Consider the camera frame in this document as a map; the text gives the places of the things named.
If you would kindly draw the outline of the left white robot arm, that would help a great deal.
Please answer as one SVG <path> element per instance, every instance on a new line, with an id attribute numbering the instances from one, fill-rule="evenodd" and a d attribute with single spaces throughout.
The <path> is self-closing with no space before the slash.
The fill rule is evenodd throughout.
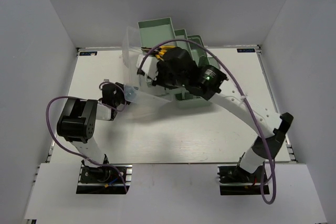
<path id="1" fill-rule="evenodd" d="M 71 143 L 83 163 L 93 168 L 93 176 L 101 182 L 110 178 L 111 168 L 107 155 L 94 139 L 97 121 L 113 121 L 130 102 L 124 97 L 124 85 L 104 81 L 99 85 L 102 97 L 80 99 L 68 97 L 57 122 L 57 135 Z"/>

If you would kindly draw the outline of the green plastic toolbox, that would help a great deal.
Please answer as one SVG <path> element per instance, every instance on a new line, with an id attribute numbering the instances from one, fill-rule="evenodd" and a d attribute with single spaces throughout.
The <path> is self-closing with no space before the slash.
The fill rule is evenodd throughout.
<path id="1" fill-rule="evenodd" d="M 153 108 L 173 100 L 183 107 L 205 106 L 227 79 L 201 36 L 174 29 L 170 18 L 127 27 L 122 58 L 125 99 Z"/>

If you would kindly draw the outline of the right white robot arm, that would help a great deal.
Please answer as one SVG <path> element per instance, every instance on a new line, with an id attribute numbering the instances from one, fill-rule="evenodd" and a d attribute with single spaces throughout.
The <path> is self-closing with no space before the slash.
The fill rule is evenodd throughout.
<path id="1" fill-rule="evenodd" d="M 265 161 L 274 168 L 293 122 L 290 113 L 279 114 L 247 100 L 234 78 L 213 65 L 198 65 L 187 50 L 159 47 L 139 67 L 154 86 L 185 88 L 190 94 L 214 103 L 253 129 L 257 138 L 237 165 L 219 173 L 221 183 L 250 183 Z"/>

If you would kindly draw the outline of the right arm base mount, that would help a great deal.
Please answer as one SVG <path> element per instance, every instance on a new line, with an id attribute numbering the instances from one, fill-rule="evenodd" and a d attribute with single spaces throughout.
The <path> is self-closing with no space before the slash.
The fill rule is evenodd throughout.
<path id="1" fill-rule="evenodd" d="M 261 176 L 264 172 L 263 190 L 265 195 L 270 194 L 269 178 L 263 166 L 249 174 L 236 165 L 223 165 L 217 167 L 219 190 L 221 196 L 251 196 L 261 195 Z"/>

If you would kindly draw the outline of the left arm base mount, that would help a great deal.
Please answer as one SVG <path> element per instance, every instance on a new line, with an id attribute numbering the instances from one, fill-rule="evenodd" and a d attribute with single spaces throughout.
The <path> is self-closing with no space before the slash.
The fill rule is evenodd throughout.
<path id="1" fill-rule="evenodd" d="M 126 188 L 131 185 L 132 165 L 117 165 L 116 168 L 122 176 L 113 168 L 98 168 L 81 166 L 76 194 L 78 195 L 125 195 Z"/>

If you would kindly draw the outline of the yellow handled pliers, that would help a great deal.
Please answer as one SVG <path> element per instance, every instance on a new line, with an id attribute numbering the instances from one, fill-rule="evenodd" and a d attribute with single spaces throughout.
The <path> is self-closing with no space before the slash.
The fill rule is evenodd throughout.
<path id="1" fill-rule="evenodd" d="M 175 46 L 161 46 L 159 48 L 156 48 L 150 56 L 155 57 L 158 60 L 163 60 L 163 55 L 170 49 L 175 48 Z M 141 50 L 143 53 L 148 53 L 151 48 L 149 47 L 141 47 Z"/>

